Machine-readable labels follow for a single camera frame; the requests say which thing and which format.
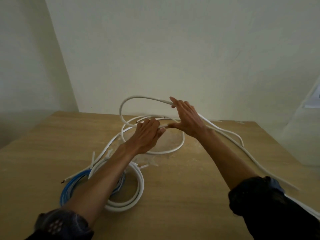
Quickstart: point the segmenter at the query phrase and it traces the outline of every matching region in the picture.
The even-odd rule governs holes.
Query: hand
[[[180,123],[170,123],[167,128],[177,128],[189,136],[197,138],[201,133],[207,130],[206,125],[198,115],[194,106],[191,106],[188,101],[177,100],[170,97],[173,102],[173,109],[177,108]]]
[[[153,148],[158,139],[165,133],[166,129],[158,129],[160,123],[155,118],[145,119],[143,123],[137,124],[137,129],[132,137],[126,141],[129,148],[136,154],[146,153]]]

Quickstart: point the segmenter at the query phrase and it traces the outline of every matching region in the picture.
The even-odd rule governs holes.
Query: dark sleeve
[[[42,213],[34,226],[35,232],[27,239],[90,240],[94,232],[86,219],[70,210],[56,209]]]
[[[284,193],[274,178],[252,177],[229,192],[229,206],[255,240],[320,239],[320,222]]]

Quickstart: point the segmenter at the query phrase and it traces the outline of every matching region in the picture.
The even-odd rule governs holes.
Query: wooden tabletop
[[[298,186],[285,185],[288,195],[320,210],[320,180],[304,168],[255,122],[218,121],[238,133],[246,149],[268,170]],[[24,239],[33,231],[39,213],[59,207],[67,176],[90,164],[119,133],[117,115],[56,112],[29,133],[0,150],[0,238]],[[234,152],[264,175],[230,141]],[[155,150],[181,142],[181,133],[168,130]],[[114,150],[120,141],[116,140]],[[139,155],[145,181],[136,206],[122,213],[103,211],[93,239],[252,239],[242,217],[229,209],[228,187],[201,145],[189,136],[182,148],[165,155]],[[128,176],[115,197],[125,200],[136,187]]]

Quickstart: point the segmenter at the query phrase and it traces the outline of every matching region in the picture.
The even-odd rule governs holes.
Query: blue cable
[[[84,170],[80,173],[78,173],[76,176],[74,176],[64,187],[64,189],[61,192],[61,196],[60,196],[60,206],[63,206],[64,204],[66,204],[66,202],[68,200],[70,200],[74,189],[76,188],[76,186],[78,185],[78,182],[85,176],[89,176],[91,172],[91,169],[87,169]],[[121,177],[118,180],[118,183],[115,187],[115,189],[112,191],[111,196],[118,193],[120,191],[120,189],[122,188],[124,182],[126,180],[126,174],[125,172],[122,173]]]

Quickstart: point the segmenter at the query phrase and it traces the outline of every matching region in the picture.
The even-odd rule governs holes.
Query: white wall
[[[310,95],[319,84],[320,77]],[[320,109],[303,105],[304,102],[284,128],[279,142],[302,164],[320,166]]]
[[[172,95],[277,137],[320,74],[319,0],[46,2],[81,112]],[[142,112],[174,113],[145,100],[124,108]]]
[[[0,147],[78,110],[45,0],[0,0]]]

